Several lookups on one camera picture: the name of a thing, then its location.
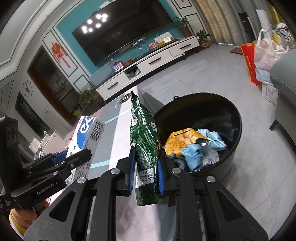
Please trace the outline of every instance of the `black trash bin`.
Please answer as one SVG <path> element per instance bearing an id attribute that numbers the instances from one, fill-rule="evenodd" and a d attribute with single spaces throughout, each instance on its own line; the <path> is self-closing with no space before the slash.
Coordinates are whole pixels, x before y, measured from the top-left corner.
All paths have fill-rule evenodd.
<path id="1" fill-rule="evenodd" d="M 200 171 L 191 172 L 191 175 L 199 178 L 214 176 L 220 182 L 226 177 L 242 135 L 242 119 L 231 101 L 212 93 L 175 96 L 154 118 L 162 145 L 172 132 L 189 127 L 218 132 L 227 144 L 224 151 L 218 152 L 220 160 Z"/>

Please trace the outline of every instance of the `wall clock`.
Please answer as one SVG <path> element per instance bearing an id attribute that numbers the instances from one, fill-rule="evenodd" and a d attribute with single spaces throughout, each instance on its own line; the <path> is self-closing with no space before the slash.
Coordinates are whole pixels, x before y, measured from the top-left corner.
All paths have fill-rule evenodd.
<path id="1" fill-rule="evenodd" d="M 23 83 L 23 92 L 25 93 L 25 96 L 31 97 L 33 96 L 33 86 L 31 86 L 31 81 L 28 80 Z"/>

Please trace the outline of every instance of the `clothes pile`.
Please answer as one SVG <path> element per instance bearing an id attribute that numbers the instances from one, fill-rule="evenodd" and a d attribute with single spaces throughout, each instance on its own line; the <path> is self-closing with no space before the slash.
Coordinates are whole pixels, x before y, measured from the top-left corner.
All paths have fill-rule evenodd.
<path id="1" fill-rule="evenodd" d="M 274 24 L 272 29 L 278 35 L 277 44 L 282 45 L 285 50 L 296 48 L 295 39 L 285 23 Z"/>

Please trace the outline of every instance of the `gray sofa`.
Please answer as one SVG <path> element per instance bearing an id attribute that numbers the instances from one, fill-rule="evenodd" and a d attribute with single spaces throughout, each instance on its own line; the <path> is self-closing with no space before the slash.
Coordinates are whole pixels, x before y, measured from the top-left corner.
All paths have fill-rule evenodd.
<path id="1" fill-rule="evenodd" d="M 296 50 L 285 54 L 270 70 L 273 85 L 279 90 L 273 130 L 278 123 L 296 144 Z"/>

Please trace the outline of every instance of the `person's hand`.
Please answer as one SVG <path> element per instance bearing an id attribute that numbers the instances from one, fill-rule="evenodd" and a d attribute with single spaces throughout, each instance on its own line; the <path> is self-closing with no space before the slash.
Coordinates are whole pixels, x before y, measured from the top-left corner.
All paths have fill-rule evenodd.
<path id="1" fill-rule="evenodd" d="M 40 214 L 42 214 L 49 206 L 46 200 L 42 201 L 42 204 L 43 210 L 40 212 Z M 10 214 L 17 224 L 26 229 L 29 228 L 32 224 L 32 221 L 37 218 L 37 214 L 33 210 L 22 210 L 19 207 L 10 210 Z"/>

